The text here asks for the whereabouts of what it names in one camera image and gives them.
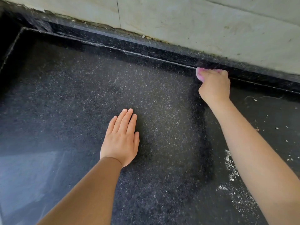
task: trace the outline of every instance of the bare skin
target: bare skin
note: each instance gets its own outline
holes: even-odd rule
[[[233,161],[269,225],[300,221],[300,180],[229,99],[227,71],[201,72],[199,94],[218,119]]]
[[[201,75],[199,94],[218,119],[238,172],[268,223],[298,224],[300,180],[232,104],[228,73]],[[134,159],[140,142],[132,114],[124,109],[110,121],[100,161],[38,225],[110,224],[120,170]]]

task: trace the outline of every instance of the hand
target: hand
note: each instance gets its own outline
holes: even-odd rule
[[[210,108],[220,102],[229,101],[230,80],[227,71],[206,70],[198,74],[203,77],[199,94]]]
[[[124,167],[137,155],[140,137],[139,132],[134,133],[137,115],[132,114],[133,109],[124,109],[118,117],[112,118],[101,147],[100,159],[115,158]]]

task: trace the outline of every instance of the black floor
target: black floor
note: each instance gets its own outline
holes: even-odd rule
[[[34,224],[58,203],[98,162],[123,108],[137,113],[141,142],[112,224],[267,224],[193,70],[26,31],[0,84],[4,225]],[[300,176],[299,95],[232,80],[231,99]]]

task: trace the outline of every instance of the white wall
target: white wall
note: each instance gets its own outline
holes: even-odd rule
[[[300,0],[8,1],[300,74]]]

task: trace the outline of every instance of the person's right arm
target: person's right arm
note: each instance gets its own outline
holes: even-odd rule
[[[229,99],[228,73],[201,72],[199,94],[218,119],[233,161],[270,225],[300,223],[300,180]]]

